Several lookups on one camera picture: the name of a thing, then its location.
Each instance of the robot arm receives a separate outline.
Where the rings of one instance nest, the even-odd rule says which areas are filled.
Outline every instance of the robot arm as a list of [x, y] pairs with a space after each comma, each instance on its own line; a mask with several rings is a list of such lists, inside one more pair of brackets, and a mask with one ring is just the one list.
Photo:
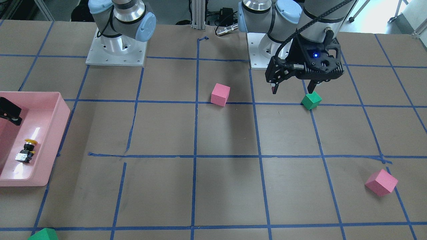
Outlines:
[[89, 9], [99, 36], [115, 38], [125, 35], [146, 42], [156, 27], [156, 17], [146, 11], [142, 0], [90, 0]]
[[239, 29], [261, 32], [260, 49], [270, 59], [265, 76], [276, 94], [279, 84], [296, 76], [316, 84], [343, 73], [341, 48], [336, 39], [357, 0], [244, 0], [239, 5]]

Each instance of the pink cube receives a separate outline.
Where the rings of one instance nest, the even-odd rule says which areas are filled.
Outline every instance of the pink cube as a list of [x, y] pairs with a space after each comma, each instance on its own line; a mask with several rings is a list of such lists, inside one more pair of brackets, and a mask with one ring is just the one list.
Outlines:
[[365, 186], [371, 189], [378, 196], [390, 194], [396, 187], [398, 180], [384, 169], [372, 174], [366, 181]]
[[230, 87], [217, 83], [212, 91], [211, 103], [225, 106], [229, 94]]

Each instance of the electrical component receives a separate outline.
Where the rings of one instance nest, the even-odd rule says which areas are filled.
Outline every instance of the electrical component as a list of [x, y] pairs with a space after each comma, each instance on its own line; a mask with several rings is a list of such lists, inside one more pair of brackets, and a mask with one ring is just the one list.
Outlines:
[[233, 9], [222, 8], [219, 10], [218, 26], [231, 26], [234, 24]]
[[15, 160], [21, 163], [30, 163], [35, 154], [34, 147], [37, 141], [33, 139], [25, 139], [24, 149], [21, 150], [15, 157]]

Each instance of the black cable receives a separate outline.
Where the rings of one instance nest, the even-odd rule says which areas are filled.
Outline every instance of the black cable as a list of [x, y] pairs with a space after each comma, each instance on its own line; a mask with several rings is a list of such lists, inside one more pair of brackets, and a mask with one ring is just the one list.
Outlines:
[[113, 10], [114, 10], [114, 5], [111, 7], [111, 12], [110, 12], [110, 17], [108, 18], [107, 24], [105, 25], [104, 29], [100, 32], [98, 30], [97, 33], [97, 38], [99, 38], [100, 36], [104, 35], [104, 31], [107, 29], [108, 25], [111, 24], [111, 26], [113, 26]]
[[351, 2], [353, 0], [345, 0], [342, 1], [340, 4], [334, 6], [333, 8], [327, 10], [326, 12], [320, 14], [318, 17], [316, 17], [315, 19], [311, 20], [309, 23], [305, 24], [302, 28], [296, 30], [291, 36], [289, 36], [281, 45], [280, 47], [277, 49], [275, 57], [279, 56], [280, 51], [285, 47], [286, 44], [288, 44], [294, 37], [296, 37], [298, 34], [300, 34], [302, 31], [304, 31], [305, 29], [309, 28], [311, 25], [313, 25], [314, 23], [320, 21], [322, 18], [328, 16], [329, 14], [335, 12], [336, 10], [340, 9], [341, 7], [343, 7], [344, 5], [346, 5], [347, 3]]
[[217, 27], [216, 27], [216, 29], [215, 29], [215, 35], [217, 35], [218, 36], [218, 34], [216, 34], [216, 31], [218, 30], [218, 28], [219, 28], [219, 26], [221, 25], [221, 23], [222, 22], [224, 22], [228, 17], [230, 17], [230, 16], [233, 16], [234, 14], [236, 14], [237, 13], [237, 11], [235, 11], [235, 12], [233, 12], [233, 13], [230, 13], [228, 16], [226, 16], [218, 25], [217, 25]]

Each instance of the black clamp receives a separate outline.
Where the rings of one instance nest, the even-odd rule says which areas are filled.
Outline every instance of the black clamp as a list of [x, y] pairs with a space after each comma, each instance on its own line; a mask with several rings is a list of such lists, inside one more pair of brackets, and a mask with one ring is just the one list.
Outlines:
[[0, 118], [9, 120], [16, 126], [19, 126], [22, 122], [22, 118], [19, 117], [21, 110], [20, 107], [16, 106], [11, 101], [4, 97], [0, 97]]

